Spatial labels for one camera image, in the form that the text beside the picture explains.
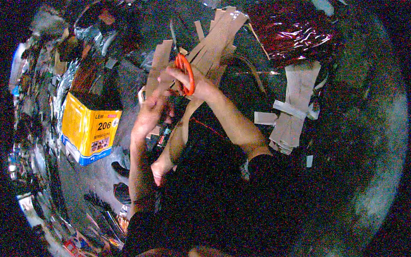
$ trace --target orange scissors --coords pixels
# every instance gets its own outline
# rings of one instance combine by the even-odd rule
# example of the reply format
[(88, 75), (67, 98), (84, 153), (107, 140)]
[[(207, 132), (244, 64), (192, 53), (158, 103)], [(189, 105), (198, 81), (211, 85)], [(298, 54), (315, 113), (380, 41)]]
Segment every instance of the orange scissors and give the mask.
[[(177, 39), (175, 37), (175, 32), (174, 32), (174, 28), (173, 28), (173, 20), (172, 19), (170, 20), (170, 30), (171, 30), (171, 36), (172, 36), (173, 42), (174, 42), (174, 50), (178, 52)], [(182, 86), (182, 90), (184, 92), (183, 96), (194, 94), (194, 91), (196, 89), (195, 82), (194, 82), (194, 74), (193, 74), (193, 70), (191, 69), (191, 64), (189, 63), (189, 61), (187, 60), (185, 55), (178, 52), (177, 56), (175, 57), (174, 64), (184, 74), (188, 74), (188, 76), (190, 78), (189, 87), (187, 87), (186, 85)]]

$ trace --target right hand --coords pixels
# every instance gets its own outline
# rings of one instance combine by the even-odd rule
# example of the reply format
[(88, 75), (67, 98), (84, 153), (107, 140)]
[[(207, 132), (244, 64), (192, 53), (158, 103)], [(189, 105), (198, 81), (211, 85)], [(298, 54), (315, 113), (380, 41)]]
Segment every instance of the right hand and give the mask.
[[(213, 91), (218, 90), (217, 87), (207, 79), (196, 67), (191, 66), (194, 74), (195, 91), (192, 97), (199, 98), (206, 101), (207, 98), (213, 93)], [(173, 78), (177, 83), (177, 88), (182, 94), (181, 84), (190, 85), (190, 78), (188, 74), (184, 74), (180, 69), (176, 68), (174, 64), (170, 64), (166, 68), (166, 73)]]

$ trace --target dark floor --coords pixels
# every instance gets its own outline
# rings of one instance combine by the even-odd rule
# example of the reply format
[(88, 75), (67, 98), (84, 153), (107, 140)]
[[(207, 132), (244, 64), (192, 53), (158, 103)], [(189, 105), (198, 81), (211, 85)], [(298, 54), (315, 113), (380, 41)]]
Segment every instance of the dark floor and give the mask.
[[(154, 1), (151, 4), (156, 6), (142, 13), (146, 22), (142, 27), (145, 41), (141, 52), (154, 50), (157, 43), (171, 37), (166, 14), (171, 15), (174, 9)], [(200, 19), (207, 28), (213, 11), (197, 1), (187, 1), (189, 8), (185, 4), (175, 4), (176, 10), (186, 14), (181, 34), (195, 39), (194, 21)], [(303, 200), (307, 216), (292, 255), (311, 252), (312, 256), (356, 256), (381, 226), (402, 176), (408, 134), (406, 96), (388, 35), (371, 13), (361, 12), (355, 5), (341, 7), (340, 12), (344, 15), (338, 27), (345, 49), (337, 61), (335, 81), (324, 94), (319, 119), (306, 121), (300, 147), (291, 156), (280, 156), (285, 167), (294, 176), (304, 177), (308, 185), (304, 196), (307, 199)], [(186, 42), (187, 49), (194, 43)], [(236, 53), (247, 56), (257, 70), (271, 69), (250, 34), (240, 30), (234, 44), (238, 47)], [(269, 93), (263, 98), (252, 77), (233, 75), (238, 69), (242, 68), (227, 69), (221, 87), (248, 118), (253, 119), (254, 111), (271, 111), (275, 99), (283, 100), (285, 75), (262, 77)], [(70, 163), (64, 155), (60, 157), (61, 188), (74, 227), (86, 224), (83, 194), (89, 189), (116, 212), (122, 206), (114, 198), (113, 184), (128, 181), (113, 171), (111, 163), (123, 163), (123, 150), (129, 147), (130, 131), (139, 110), (137, 89), (145, 83), (146, 76), (127, 61), (118, 68), (124, 111), (109, 157), (86, 167)], [(272, 128), (259, 128), (268, 138)], [(307, 155), (314, 155), (312, 168), (305, 167)]]

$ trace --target person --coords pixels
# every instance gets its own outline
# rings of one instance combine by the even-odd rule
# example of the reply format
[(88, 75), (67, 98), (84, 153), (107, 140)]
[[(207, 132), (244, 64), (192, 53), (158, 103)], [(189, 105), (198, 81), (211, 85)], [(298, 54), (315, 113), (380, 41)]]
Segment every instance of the person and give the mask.
[[(167, 91), (142, 104), (131, 132), (131, 214), (124, 256), (278, 256), (292, 240), (287, 176), (258, 128), (193, 67), (192, 100), (160, 157), (148, 163), (146, 135)], [(158, 78), (189, 85), (169, 65)], [(166, 122), (173, 117), (168, 112)], [(248, 160), (249, 180), (240, 166)]]

